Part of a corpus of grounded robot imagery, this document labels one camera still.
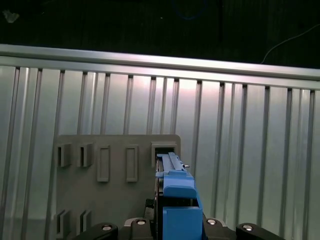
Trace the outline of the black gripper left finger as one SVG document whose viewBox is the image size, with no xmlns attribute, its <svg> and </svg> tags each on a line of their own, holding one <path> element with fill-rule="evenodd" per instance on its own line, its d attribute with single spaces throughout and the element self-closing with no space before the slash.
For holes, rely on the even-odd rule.
<svg viewBox="0 0 320 240">
<path fill-rule="evenodd" d="M 98 223 L 74 237 L 75 240 L 154 240 L 150 221 L 134 218 L 129 226 L 118 228 L 110 222 Z"/>
</svg>

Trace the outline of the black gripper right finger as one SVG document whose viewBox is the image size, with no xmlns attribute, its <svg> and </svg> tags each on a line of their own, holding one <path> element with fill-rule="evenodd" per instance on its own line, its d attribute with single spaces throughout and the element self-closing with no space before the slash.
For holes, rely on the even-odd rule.
<svg viewBox="0 0 320 240">
<path fill-rule="evenodd" d="M 240 223 L 235 230 L 215 218 L 203 219 L 203 240 L 283 240 L 284 238 L 253 223 Z"/>
</svg>

